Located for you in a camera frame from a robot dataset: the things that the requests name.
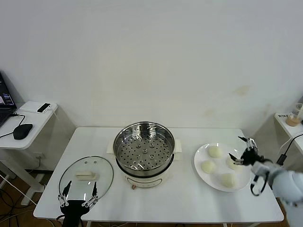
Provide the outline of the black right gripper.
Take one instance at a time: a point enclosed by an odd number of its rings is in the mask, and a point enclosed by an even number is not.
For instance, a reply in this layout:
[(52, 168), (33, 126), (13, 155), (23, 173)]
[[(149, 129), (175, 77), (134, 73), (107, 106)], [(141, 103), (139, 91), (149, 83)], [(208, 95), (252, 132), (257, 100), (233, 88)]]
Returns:
[(247, 148), (240, 158), (229, 153), (229, 156), (235, 165), (253, 166), (255, 162), (262, 163), (264, 161), (264, 157), (258, 154), (258, 147), (254, 139), (240, 136), (238, 138), (246, 143)]

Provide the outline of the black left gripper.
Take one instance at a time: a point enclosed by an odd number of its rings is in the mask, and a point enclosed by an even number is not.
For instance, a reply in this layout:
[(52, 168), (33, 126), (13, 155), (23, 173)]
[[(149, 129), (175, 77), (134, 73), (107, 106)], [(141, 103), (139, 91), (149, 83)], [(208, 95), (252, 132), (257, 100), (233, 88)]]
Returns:
[(64, 218), (62, 227), (83, 227), (81, 217), (89, 212), (98, 202), (97, 182), (94, 183), (92, 196), (88, 201), (84, 200), (68, 200), (67, 196), (71, 186), (71, 181), (64, 187), (63, 192), (58, 195), (60, 210), (62, 215), (59, 218)]

